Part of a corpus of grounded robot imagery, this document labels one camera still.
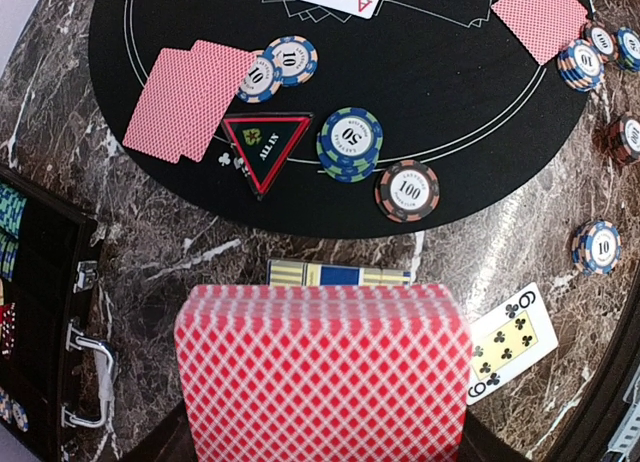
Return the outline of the red card deck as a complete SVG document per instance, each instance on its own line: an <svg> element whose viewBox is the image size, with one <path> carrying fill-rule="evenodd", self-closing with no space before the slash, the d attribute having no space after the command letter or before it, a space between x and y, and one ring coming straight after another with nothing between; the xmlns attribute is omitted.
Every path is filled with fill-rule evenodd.
<svg viewBox="0 0 640 462"><path fill-rule="evenodd" d="M267 264L270 286L399 286L411 283L411 272L272 259Z"/></svg>

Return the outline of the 50 chips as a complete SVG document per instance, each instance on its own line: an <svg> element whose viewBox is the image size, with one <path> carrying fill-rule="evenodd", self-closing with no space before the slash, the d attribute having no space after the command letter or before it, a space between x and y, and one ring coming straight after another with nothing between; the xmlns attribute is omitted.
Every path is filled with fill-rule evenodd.
<svg viewBox="0 0 640 462"><path fill-rule="evenodd" d="M368 178L377 165L384 134L372 112L345 107L333 112L322 125L316 153L324 171L341 183Z"/></svg>

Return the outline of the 100 chips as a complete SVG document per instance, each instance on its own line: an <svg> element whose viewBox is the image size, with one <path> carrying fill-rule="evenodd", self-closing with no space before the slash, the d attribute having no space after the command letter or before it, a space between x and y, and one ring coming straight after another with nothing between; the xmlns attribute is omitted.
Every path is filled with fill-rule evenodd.
<svg viewBox="0 0 640 462"><path fill-rule="evenodd" d="M374 196L382 213L396 223L418 222L435 210L440 186L435 172L416 160L403 160L385 169Z"/></svg>
<svg viewBox="0 0 640 462"><path fill-rule="evenodd" d="M581 34L584 40L594 46L604 64L617 60L617 43L603 24L587 21L581 29Z"/></svg>

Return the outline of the red triangular all-in marker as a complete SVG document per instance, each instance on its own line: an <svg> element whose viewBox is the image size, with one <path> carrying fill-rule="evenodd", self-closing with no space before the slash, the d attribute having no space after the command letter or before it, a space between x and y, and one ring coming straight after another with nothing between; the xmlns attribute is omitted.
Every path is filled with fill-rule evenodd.
<svg viewBox="0 0 640 462"><path fill-rule="evenodd" d="M269 192L313 119L311 112L257 112L223 118L221 128L242 160L242 171L259 200Z"/></svg>

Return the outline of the red-backed playing card deck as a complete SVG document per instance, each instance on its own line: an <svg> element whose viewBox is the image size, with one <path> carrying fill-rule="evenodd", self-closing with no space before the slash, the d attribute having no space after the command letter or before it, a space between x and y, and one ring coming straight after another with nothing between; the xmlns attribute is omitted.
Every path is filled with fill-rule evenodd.
<svg viewBox="0 0 640 462"><path fill-rule="evenodd" d="M443 285L201 285L174 325L202 461L453 461L469 325Z"/></svg>

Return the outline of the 10 chips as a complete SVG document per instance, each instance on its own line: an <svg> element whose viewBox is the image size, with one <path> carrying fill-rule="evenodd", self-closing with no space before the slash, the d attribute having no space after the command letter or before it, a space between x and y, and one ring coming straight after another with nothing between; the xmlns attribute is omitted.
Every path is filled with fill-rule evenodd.
<svg viewBox="0 0 640 462"><path fill-rule="evenodd" d="M565 83L580 92L596 89L604 79L604 64L599 53L583 39L570 42L558 54L556 66Z"/></svg>
<svg viewBox="0 0 640 462"><path fill-rule="evenodd" d="M266 102L283 87L304 84L319 65L317 49L300 35L278 37L253 54L256 59L236 93L249 104Z"/></svg>

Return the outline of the blue chip stack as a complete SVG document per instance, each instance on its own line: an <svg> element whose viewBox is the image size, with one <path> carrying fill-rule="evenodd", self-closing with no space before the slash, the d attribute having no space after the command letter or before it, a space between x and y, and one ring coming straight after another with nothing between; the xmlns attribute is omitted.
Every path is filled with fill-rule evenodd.
<svg viewBox="0 0 640 462"><path fill-rule="evenodd" d="M608 275L621 259L621 236L606 220L586 222L573 235L571 260L585 276Z"/></svg>

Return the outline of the orange 100 chip stack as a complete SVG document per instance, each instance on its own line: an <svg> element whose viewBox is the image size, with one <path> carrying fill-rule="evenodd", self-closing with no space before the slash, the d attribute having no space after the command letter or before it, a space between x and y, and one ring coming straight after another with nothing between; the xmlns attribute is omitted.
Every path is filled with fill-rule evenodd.
<svg viewBox="0 0 640 462"><path fill-rule="evenodd" d="M622 165L639 162L639 119L624 113L607 129L610 155Z"/></svg>

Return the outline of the green-blue 50 chip stack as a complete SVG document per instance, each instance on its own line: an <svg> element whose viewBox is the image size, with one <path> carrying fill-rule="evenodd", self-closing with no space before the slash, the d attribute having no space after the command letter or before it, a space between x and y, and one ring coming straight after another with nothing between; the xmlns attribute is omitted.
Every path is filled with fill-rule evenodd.
<svg viewBox="0 0 640 462"><path fill-rule="evenodd" d="M619 49L618 66L624 70L637 73L640 70L639 34L629 27L620 27L615 36Z"/></svg>

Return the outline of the card dealt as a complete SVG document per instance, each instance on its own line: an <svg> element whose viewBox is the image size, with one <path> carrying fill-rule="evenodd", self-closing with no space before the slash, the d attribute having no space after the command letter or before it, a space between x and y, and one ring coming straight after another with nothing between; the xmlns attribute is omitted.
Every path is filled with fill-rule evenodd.
<svg viewBox="0 0 640 462"><path fill-rule="evenodd" d="M200 162L238 89L256 60L250 51L197 40L191 48L190 103L183 154Z"/></svg>

